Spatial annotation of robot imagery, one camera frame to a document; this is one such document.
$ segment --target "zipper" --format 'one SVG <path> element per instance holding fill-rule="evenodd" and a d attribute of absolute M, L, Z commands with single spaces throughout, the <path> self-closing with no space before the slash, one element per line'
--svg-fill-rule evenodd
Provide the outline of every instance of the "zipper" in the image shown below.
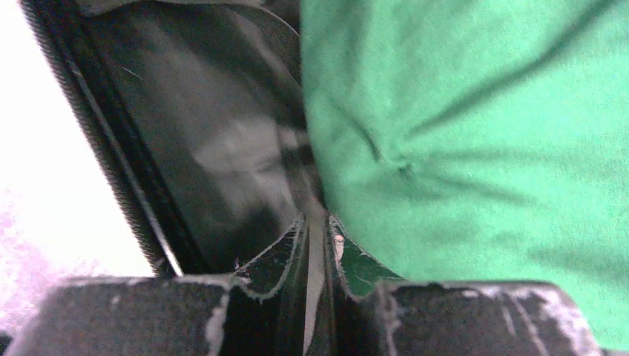
<path fill-rule="evenodd" d="M 21 5 L 155 275 L 211 273 L 150 154 L 140 142 L 121 101 L 112 92 L 110 79 L 104 70 L 99 70 L 98 57 L 83 53 L 94 65 L 85 72 L 73 60 L 73 57 L 81 57 L 73 56 L 77 50 L 90 50 L 76 18 L 77 12 L 72 11 L 71 4 L 59 0 L 23 0 Z"/>

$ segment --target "green shirt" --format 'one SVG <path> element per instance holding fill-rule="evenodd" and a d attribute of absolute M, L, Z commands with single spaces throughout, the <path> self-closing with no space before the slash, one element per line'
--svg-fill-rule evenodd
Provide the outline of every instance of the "green shirt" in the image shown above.
<path fill-rule="evenodd" d="M 629 1 L 303 0 L 326 201 L 411 280 L 546 280 L 629 349 Z"/>

